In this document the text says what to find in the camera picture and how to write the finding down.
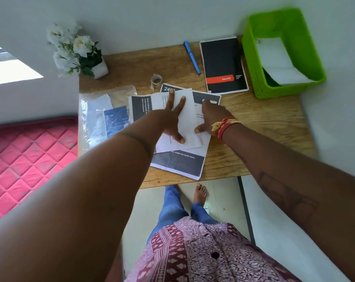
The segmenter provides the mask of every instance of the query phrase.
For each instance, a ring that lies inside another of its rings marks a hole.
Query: pink quilted cushion
[[[0,127],[0,218],[77,158],[77,119]]]

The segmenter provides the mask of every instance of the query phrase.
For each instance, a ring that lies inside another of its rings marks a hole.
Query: green plastic bin
[[[255,39],[274,37],[282,39],[293,65],[315,82],[280,86],[270,77],[265,77]],[[242,37],[242,45],[255,96],[258,99],[301,93],[308,86],[321,83],[326,78],[311,34],[299,9],[286,8],[250,16]]]

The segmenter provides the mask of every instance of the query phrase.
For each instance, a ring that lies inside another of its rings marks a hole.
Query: shirt button
[[[214,259],[218,259],[219,258],[219,253],[214,251],[211,253],[211,257],[213,257]]]

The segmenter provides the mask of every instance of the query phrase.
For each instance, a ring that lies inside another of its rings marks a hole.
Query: leg
[[[205,186],[197,183],[196,190],[194,192],[193,205],[191,209],[191,217],[195,221],[203,224],[217,224],[218,221],[213,219],[203,208],[206,201],[208,191]]]
[[[159,215],[158,223],[153,229],[147,243],[154,234],[156,234],[162,227],[169,226],[181,218],[187,217],[189,214],[184,210],[184,206],[180,201],[180,192],[176,189],[175,185],[166,186],[164,193],[164,203],[161,213]]]

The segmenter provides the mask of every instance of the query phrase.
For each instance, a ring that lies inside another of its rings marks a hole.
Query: wooden table
[[[190,44],[203,72],[199,43]],[[183,45],[104,56],[109,74],[98,79],[80,77],[80,93],[134,85],[138,95],[152,93],[150,78],[160,74],[168,84],[207,91],[204,73],[197,75]],[[316,152],[297,95],[255,98],[244,56],[242,57],[250,90],[222,96],[225,106],[247,127],[278,141],[293,150],[315,157]],[[79,132],[79,152],[82,134]],[[218,139],[211,138],[200,180],[211,180],[250,174],[243,162]],[[150,167],[141,188],[192,182],[193,179]]]

